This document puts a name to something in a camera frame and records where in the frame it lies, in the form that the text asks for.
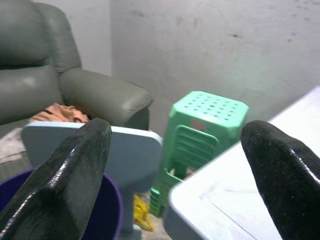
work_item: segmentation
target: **plastic stool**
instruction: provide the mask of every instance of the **plastic stool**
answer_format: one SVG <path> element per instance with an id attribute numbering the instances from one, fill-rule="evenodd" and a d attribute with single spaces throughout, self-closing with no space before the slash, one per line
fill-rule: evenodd
<path id="1" fill-rule="evenodd" d="M 249 107 L 243 102 L 193 91 L 172 106 L 161 163 L 150 194 L 149 212 L 157 217 L 168 193 L 187 168 L 200 168 L 239 141 Z"/>

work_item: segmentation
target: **yellow object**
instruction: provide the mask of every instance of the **yellow object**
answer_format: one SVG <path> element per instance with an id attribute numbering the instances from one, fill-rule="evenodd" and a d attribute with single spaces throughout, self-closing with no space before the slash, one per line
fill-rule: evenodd
<path id="1" fill-rule="evenodd" d="M 154 226 L 150 221 L 149 206 L 140 197 L 134 195 L 134 224 L 138 225 L 143 230 L 152 232 Z"/>

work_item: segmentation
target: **white wall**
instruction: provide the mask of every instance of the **white wall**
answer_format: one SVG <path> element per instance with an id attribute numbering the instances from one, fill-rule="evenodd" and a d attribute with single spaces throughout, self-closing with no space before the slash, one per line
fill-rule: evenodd
<path id="1" fill-rule="evenodd" d="M 109 0 L 35 0 L 60 8 L 67 16 L 82 67 L 112 74 Z"/>
<path id="2" fill-rule="evenodd" d="M 162 134 L 202 90 L 267 120 L 320 84 L 320 0 L 111 0 L 113 76 L 152 91 Z"/>

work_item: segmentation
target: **chair backrest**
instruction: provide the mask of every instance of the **chair backrest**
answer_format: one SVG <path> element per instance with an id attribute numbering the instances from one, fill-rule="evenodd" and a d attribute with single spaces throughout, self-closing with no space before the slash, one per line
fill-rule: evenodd
<path id="1" fill-rule="evenodd" d="M 63 103 L 58 74 L 81 66 L 64 13 L 29 0 L 0 0 L 0 36 L 0 125 Z"/>

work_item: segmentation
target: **white table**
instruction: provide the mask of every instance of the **white table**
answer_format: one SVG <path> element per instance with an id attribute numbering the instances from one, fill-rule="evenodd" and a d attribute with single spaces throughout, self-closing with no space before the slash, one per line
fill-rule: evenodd
<path id="1" fill-rule="evenodd" d="M 270 123 L 320 156 L 320 86 Z M 238 143 L 174 187 L 164 228 L 173 239 L 281 239 Z"/>

